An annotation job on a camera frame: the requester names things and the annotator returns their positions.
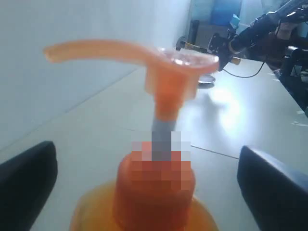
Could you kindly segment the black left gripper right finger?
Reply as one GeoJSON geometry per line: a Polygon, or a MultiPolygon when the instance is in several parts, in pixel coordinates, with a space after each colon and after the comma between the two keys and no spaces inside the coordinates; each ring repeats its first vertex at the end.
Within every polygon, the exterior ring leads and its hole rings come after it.
{"type": "Polygon", "coordinates": [[[262,231],[308,229],[308,177],[249,146],[240,151],[237,181],[262,231]]]}

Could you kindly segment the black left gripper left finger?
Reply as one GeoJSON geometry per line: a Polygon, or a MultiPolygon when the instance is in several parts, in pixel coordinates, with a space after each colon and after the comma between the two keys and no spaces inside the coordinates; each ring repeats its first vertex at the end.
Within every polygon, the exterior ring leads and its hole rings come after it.
{"type": "Polygon", "coordinates": [[[0,165],[0,229],[28,231],[58,176],[56,148],[43,141],[0,165]]]}

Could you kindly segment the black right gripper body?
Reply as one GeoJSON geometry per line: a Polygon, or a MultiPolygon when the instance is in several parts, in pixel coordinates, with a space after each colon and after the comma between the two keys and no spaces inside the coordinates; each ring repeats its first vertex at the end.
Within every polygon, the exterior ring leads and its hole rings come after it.
{"type": "Polygon", "coordinates": [[[228,32],[226,37],[222,37],[219,33],[214,33],[209,42],[208,51],[219,58],[218,71],[222,71],[233,58],[229,43],[234,37],[234,32],[228,32]]]}

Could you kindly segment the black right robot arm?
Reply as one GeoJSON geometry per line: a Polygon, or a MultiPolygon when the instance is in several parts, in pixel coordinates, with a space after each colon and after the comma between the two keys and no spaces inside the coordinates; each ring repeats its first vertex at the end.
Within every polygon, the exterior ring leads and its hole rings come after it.
{"type": "Polygon", "coordinates": [[[222,71],[235,55],[256,45],[269,32],[279,27],[281,22],[302,23],[307,20],[308,9],[304,7],[307,3],[306,0],[290,0],[278,10],[256,18],[239,34],[231,33],[222,37],[215,33],[207,51],[219,58],[218,71],[222,71]]]}

